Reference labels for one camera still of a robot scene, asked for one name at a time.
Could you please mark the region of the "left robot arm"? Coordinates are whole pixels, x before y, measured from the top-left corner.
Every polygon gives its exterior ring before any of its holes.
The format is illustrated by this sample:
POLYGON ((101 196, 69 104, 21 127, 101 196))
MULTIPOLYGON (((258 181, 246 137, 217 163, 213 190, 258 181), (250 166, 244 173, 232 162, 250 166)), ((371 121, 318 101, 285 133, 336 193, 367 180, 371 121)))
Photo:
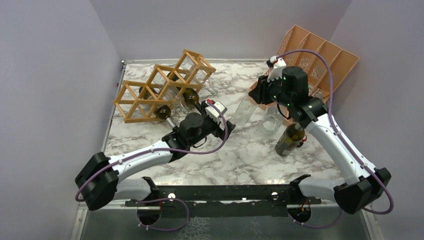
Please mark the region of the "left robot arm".
POLYGON ((204 100, 173 127, 172 132, 147 147, 130 153, 106 156, 95 153, 75 177, 78 190, 77 202, 85 202, 90 211, 106 206, 118 199, 129 199, 131 187, 140 189, 138 199, 144 205, 157 200, 157 191, 148 178, 133 181, 129 177, 154 166, 164 165, 195 154, 192 150, 209 135, 221 139, 221 144, 209 151, 198 151, 197 155, 208 155, 218 151, 227 141, 235 125, 224 117, 227 107, 219 101, 204 100))

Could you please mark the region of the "clear tall glass bottle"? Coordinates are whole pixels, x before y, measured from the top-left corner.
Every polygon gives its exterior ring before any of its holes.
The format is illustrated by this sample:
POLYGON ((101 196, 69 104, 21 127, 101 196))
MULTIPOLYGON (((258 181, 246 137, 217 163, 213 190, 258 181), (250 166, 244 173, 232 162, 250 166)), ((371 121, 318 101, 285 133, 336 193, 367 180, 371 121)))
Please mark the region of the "clear tall glass bottle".
MULTIPOLYGON (((218 91, 210 80, 211 75, 216 72, 216 68, 212 67, 203 57, 196 59, 196 62, 201 67, 206 67, 206 70, 199 68, 192 80, 198 84, 202 84, 202 88, 209 91, 213 96, 217 95, 218 91)), ((186 71, 186 77, 188 77, 195 71, 196 64, 190 57, 186 56, 181 64, 181 68, 186 71)))

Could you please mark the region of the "clear bottle silver cap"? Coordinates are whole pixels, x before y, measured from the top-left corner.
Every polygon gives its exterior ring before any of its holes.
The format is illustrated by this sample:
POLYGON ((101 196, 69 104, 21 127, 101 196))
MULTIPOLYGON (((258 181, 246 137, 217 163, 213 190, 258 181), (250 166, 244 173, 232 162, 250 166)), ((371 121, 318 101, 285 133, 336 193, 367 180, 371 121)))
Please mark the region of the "clear bottle silver cap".
POLYGON ((260 128, 269 134, 276 133, 283 123, 283 116, 278 111, 276 105, 269 106, 264 111, 260 128))

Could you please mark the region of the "clear square glass bottle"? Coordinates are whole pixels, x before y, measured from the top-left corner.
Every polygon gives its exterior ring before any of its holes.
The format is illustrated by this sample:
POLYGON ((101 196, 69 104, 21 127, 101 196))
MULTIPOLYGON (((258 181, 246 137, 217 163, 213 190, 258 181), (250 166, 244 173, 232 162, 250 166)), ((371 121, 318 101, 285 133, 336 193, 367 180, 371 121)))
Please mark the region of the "clear square glass bottle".
POLYGON ((231 123, 236 125, 238 128, 243 128, 248 123, 257 107, 258 104, 256 101, 246 94, 241 99, 234 115, 231 117, 231 123))

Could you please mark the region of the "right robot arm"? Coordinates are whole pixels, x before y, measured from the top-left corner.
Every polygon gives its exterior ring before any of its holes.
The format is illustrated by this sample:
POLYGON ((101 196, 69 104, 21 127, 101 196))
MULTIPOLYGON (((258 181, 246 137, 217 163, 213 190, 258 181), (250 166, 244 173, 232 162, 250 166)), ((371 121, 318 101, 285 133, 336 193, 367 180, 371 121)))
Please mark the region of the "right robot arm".
POLYGON ((291 182, 289 199, 300 204, 308 197, 330 200, 347 214, 354 214, 387 193, 392 178, 353 145, 338 127, 329 106, 309 95, 308 74, 301 67, 274 68, 258 77, 249 97, 257 104, 277 103, 288 108, 294 128, 308 131, 323 146, 341 172, 340 181, 303 175, 291 182))

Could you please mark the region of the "green wine bottle silver neck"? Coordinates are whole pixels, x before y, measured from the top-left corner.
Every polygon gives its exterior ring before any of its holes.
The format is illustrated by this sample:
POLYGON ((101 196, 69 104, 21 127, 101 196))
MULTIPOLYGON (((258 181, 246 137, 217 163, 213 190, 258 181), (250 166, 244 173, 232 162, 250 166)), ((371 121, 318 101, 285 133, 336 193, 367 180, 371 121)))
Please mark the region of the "green wine bottle silver neck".
MULTIPOLYGON (((141 93, 143 90, 143 87, 140 87, 138 92, 141 93)), ((150 88, 150 90, 154 93, 156 97, 159 96, 158 92, 155 88, 150 88)), ((142 99, 153 99, 151 93, 146 90, 144 95, 142 96, 142 99)), ((168 105, 159 105, 156 106, 153 110, 153 114, 156 118, 160 119, 161 121, 165 121, 167 125, 172 129, 175 130, 177 128, 177 125, 171 118, 171 108, 168 105)))

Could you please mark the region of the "small clear glass jar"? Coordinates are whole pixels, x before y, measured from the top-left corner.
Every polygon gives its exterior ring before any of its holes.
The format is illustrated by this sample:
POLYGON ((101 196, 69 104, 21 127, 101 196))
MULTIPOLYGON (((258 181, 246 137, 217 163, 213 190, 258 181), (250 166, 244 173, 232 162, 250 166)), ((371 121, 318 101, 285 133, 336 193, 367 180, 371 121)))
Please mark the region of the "small clear glass jar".
MULTIPOLYGON (((166 84, 166 80, 165 78, 161 75, 161 74, 157 74, 154 79, 153 82, 155 84, 160 85, 159 89, 160 89, 160 94, 164 91, 165 88, 165 84, 166 84)), ((184 102, 184 98, 180 95, 177 96, 177 94, 179 93, 179 89, 177 89, 177 87, 175 86, 169 86, 168 89, 166 90, 166 93, 163 96, 164 100, 167 101, 172 101, 172 105, 174 107, 179 107, 180 110, 184 113, 187 114, 190 112, 190 109, 188 108, 188 106, 186 105, 186 103, 184 102)))

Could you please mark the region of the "dark green wine bottle labelled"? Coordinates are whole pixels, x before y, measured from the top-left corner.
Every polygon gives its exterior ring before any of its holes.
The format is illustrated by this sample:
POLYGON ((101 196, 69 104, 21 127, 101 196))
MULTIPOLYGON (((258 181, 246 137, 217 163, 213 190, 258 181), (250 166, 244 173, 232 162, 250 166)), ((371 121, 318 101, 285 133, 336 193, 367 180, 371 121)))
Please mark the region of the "dark green wine bottle labelled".
POLYGON ((188 106, 189 111, 195 110, 199 107, 200 97, 193 88, 186 88, 181 96, 183 97, 185 104, 188 106))

